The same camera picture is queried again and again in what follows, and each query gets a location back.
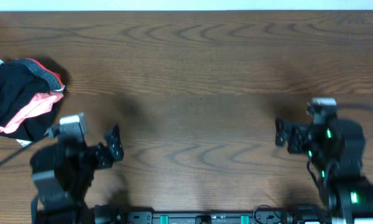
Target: white background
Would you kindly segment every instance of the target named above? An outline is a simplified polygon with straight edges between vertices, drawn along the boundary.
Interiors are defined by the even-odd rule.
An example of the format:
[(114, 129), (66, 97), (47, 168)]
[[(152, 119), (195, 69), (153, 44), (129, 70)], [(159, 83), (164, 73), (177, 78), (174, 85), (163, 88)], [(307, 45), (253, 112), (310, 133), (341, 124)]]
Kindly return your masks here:
[(373, 9), (373, 0), (0, 0), (0, 11)]

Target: green tape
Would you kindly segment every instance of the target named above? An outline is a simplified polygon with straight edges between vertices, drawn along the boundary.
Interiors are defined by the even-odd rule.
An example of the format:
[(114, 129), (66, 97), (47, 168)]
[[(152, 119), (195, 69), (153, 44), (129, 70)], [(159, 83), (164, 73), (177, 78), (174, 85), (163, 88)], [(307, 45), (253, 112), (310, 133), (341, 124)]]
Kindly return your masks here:
[(241, 216), (241, 224), (249, 224), (249, 216), (242, 215)]
[(160, 216), (160, 224), (168, 224), (168, 216), (161, 215)]

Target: wooden table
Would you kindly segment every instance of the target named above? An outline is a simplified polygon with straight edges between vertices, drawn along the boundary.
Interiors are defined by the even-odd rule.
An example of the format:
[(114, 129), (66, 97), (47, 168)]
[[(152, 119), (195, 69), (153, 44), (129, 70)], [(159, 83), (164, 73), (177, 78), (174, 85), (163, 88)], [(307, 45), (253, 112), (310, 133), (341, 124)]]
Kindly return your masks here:
[[(0, 58), (19, 57), (67, 71), (58, 117), (84, 112), (88, 144), (121, 125), (124, 161), (95, 173), (91, 207), (320, 203), (275, 117), (308, 122), (312, 96), (373, 104), (373, 11), (0, 12)], [(364, 127), (373, 181), (373, 114), (340, 115)], [(29, 159), (51, 143), (0, 168), (0, 223), (30, 223)], [(18, 147), (0, 138), (0, 160)]]

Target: black cloth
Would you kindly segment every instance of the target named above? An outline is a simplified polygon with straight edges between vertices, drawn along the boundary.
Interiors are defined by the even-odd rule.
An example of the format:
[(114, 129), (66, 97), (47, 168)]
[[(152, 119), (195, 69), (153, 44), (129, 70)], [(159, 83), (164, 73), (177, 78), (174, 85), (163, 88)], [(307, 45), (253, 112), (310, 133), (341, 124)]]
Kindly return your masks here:
[[(46, 80), (36, 77), (25, 65), (19, 63), (4, 63), (0, 65), (0, 126), (7, 123), (26, 106), (36, 93), (46, 93), (51, 89)], [(58, 103), (53, 105), (51, 112), (34, 118), (27, 118), (17, 131), (6, 134), (14, 139), (38, 141), (42, 139), (57, 113)]]

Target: wood grain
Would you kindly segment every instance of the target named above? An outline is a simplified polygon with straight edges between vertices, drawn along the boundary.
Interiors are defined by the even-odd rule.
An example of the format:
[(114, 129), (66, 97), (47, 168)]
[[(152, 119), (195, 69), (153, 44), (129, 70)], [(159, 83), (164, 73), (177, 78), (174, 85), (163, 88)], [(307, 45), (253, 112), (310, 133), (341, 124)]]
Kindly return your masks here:
[[(274, 145), (276, 116), (312, 96), (373, 104), (373, 11), (0, 12), (0, 58), (67, 70), (58, 117), (85, 112), (88, 144), (121, 125), (123, 162), (97, 171), (89, 206), (246, 210), (319, 203), (305, 156)], [(365, 130), (373, 114), (341, 111)], [(0, 223), (30, 223), (29, 159), (0, 168)], [(19, 146), (0, 138), (0, 160)]]

